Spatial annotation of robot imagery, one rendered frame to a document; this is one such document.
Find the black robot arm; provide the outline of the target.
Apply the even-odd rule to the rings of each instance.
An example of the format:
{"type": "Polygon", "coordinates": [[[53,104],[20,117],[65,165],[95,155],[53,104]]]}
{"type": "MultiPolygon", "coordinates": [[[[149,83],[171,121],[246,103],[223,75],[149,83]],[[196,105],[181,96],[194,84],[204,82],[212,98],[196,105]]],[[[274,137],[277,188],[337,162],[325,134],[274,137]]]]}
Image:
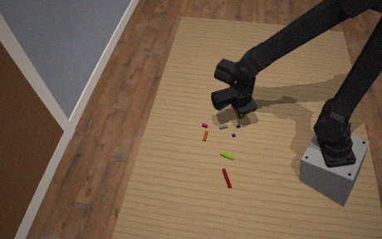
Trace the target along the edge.
{"type": "MultiPolygon", "coordinates": [[[[382,0],[323,0],[279,32],[251,48],[240,61],[222,59],[216,66],[214,78],[230,87],[211,93],[214,109],[221,111],[232,101],[237,109],[247,106],[247,94],[253,91],[256,75],[260,71],[321,33],[368,9],[382,13],[382,0]],[[235,88],[243,95],[239,95],[235,88]]],[[[313,127],[326,167],[355,164],[348,117],[381,71],[382,16],[349,75],[334,98],[324,104],[313,127]]]]}

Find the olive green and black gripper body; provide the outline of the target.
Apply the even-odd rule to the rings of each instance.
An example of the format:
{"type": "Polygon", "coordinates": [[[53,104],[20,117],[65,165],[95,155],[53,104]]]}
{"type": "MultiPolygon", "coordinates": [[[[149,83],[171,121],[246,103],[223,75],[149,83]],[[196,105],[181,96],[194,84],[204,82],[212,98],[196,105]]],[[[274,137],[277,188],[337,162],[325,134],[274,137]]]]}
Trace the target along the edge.
{"type": "MultiPolygon", "coordinates": [[[[236,90],[236,88],[235,88],[235,90],[236,90]]],[[[236,90],[236,92],[239,95],[243,95],[243,94],[239,93],[237,90],[236,90]]],[[[255,103],[254,99],[252,98],[252,92],[250,94],[247,94],[248,95],[247,106],[237,109],[235,107],[234,103],[233,102],[231,103],[237,114],[243,115],[243,114],[245,114],[245,112],[248,112],[250,110],[251,111],[257,110],[257,104],[255,103]]]]}

